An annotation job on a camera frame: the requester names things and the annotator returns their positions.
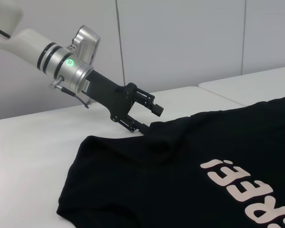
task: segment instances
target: table surface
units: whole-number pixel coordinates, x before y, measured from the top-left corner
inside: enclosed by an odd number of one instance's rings
[[[285,67],[205,82],[199,86],[230,101],[249,106],[285,97]]]
[[[161,117],[135,104],[145,124],[242,106],[198,87],[154,93]],[[109,118],[100,104],[0,120],[0,228],[73,228],[56,214],[58,198],[80,143],[89,135],[138,136]]]

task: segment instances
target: panel seam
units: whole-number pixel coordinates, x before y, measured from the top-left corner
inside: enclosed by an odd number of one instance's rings
[[[124,57],[123,57],[123,48],[122,48],[122,39],[120,35],[120,22],[119,22],[119,12],[118,12],[118,5],[117,0],[115,0],[116,5],[116,15],[117,15],[117,26],[118,26],[118,35],[119,35],[119,46],[120,46],[120,56],[122,58],[122,68],[123,68],[123,84],[125,85],[125,77],[124,77]]]
[[[241,67],[241,75],[243,75],[243,70],[244,70],[244,52],[245,52],[245,37],[246,37],[246,17],[247,17],[247,0],[245,0],[245,10],[244,10],[244,31],[243,31],[243,47],[242,47],[242,67]]]

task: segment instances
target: white wall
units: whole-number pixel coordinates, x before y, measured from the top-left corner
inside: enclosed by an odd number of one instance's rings
[[[149,92],[238,76],[245,0],[117,0],[126,83]]]
[[[67,46],[82,25],[101,37],[93,66],[123,85],[115,0],[15,0],[24,10],[17,31],[31,27]],[[52,79],[23,60],[0,50],[0,119],[80,105],[49,89]]]
[[[285,0],[247,0],[243,74],[285,67]]]

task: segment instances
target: robotic arm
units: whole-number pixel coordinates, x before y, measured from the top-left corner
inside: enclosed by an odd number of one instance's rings
[[[89,27],[82,26],[72,44],[63,48],[32,29],[11,38],[21,17],[22,10],[12,0],[0,0],[0,49],[13,53],[53,77],[53,89],[74,96],[82,103],[76,94],[86,94],[90,100],[99,102],[110,111],[112,121],[131,132],[136,129],[142,133],[148,131],[148,126],[128,115],[134,102],[161,116],[163,108],[153,103],[153,95],[133,83],[119,86],[94,70],[91,64],[100,37]]]

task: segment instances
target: black bracket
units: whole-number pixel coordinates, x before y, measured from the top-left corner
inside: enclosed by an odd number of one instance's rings
[[[161,116],[163,112],[162,107],[153,103],[155,96],[137,88],[133,83],[119,86],[94,70],[86,77],[82,92],[105,106],[110,111],[111,120],[120,123],[130,132],[138,129],[146,134],[149,129],[147,125],[128,115],[135,102],[150,109],[157,116]]]

